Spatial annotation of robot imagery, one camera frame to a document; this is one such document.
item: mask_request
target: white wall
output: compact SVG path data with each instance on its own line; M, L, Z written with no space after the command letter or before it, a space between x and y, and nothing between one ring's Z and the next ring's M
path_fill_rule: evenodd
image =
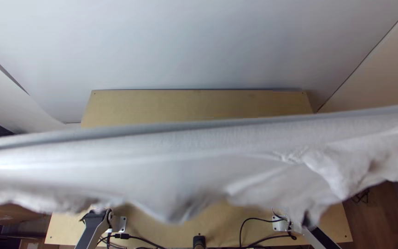
M59 130L66 127L42 110L1 70L0 125L15 133Z
M398 23L320 109L320 112L396 104L398 104Z
M398 0L0 2L0 64L49 114L93 89L310 91L320 106L398 20Z

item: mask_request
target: cable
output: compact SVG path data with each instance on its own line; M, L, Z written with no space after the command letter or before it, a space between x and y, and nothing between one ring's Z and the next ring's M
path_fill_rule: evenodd
M111 237L111 232L107 233L107 241L106 241L107 249L109 249L108 245L110 245L110 237Z
M103 238L99 238L99 241L98 241L98 243L96 244L96 246L98 246L99 245L99 243L101 243L101 242L103 242L103 243L105 243L106 245L107 245L107 247L108 246L111 246L111 247L114 247L114 248L116 248L116 249L127 249L126 247L119 247L119 246L117 246L117 245L114 245L114 244L112 244L112 243L108 243L108 242L106 242L106 241L104 241L105 239L110 239L110 237L113 237L113 236L106 236L106 237L103 237Z
M156 248L166 249L165 247L162 247L162 246L160 246L160 245L158 245L156 243L153 243L153 242L151 242L151 241L149 241L147 239L144 239L144 238L141 238L141 237L136 237L136 236L131 236L128 233L117 233L117 234L114 235L114 237L115 238L120 238L120 239L131 239L131 238L132 239L137 239L137 240L141 240L141 241L143 241L145 243L148 243L148 244L150 244L150 245L152 245L152 246L154 246Z
M107 236L107 237L100 238L99 241L98 241L98 243L96 244L96 246L98 246L99 243L101 243L102 241L104 241L104 240L107 239L107 238L108 238L108 236Z
M244 222L242 222L242 225L240 226L240 230L239 230L239 247L242 247L242 228L244 227L245 222L251 220L251 219L255 219L255 220L260 220L260 221L265 221L265 222L269 222L269 223L273 223L273 222L278 222L278 221L282 221L285 220L283 218L277 219L277 220L267 220L267 219L260 219L260 218L247 218L246 220L244 220Z
M271 236L271 237L266 237L266 238L260 239L254 243L249 244L248 247L254 247L255 245L257 245L261 242L264 242L265 240L274 239L274 238L283 238L283 237L291 237L291 239L293 239L293 240L297 239L297 237L294 235L277 235L277 236Z

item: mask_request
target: wooden board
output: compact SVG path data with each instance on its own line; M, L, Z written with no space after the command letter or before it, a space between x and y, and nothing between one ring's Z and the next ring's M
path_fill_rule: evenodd
M270 90L102 90L93 91L82 120L82 127L109 125L269 117L311 113L305 92L275 92ZM193 236L201 233L209 247L239 246L239 228L249 217L271 219L271 210L232 207L226 202L208 207L197 217L182 225L168 225L155 221L141 210L118 207L118 215L128 217L127 232L144 237L165 247L191 247ZM46 243L75 245L84 224L79 216L53 214ZM320 227L336 242L352 241L341 204L332 206L323 216ZM263 237L272 236L270 223L249 221L242 232L247 245ZM128 246L148 246L136 240L112 240ZM302 236L296 241L279 238L264 246L307 244Z
M98 90L90 95L81 127L308 113L312 113L312 109L305 92Z

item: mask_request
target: white cloth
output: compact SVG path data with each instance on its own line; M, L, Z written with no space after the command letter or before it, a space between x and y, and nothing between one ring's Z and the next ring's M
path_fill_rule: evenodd
M398 106L0 138L0 203L39 212L132 203L181 223L226 198L317 221L385 179L398 181Z

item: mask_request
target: wooden floor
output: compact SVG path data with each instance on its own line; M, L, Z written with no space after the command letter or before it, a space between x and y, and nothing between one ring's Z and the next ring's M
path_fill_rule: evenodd
M393 183L370 188L368 204L349 199L343 206L354 241L341 245L343 249L398 249L398 196Z

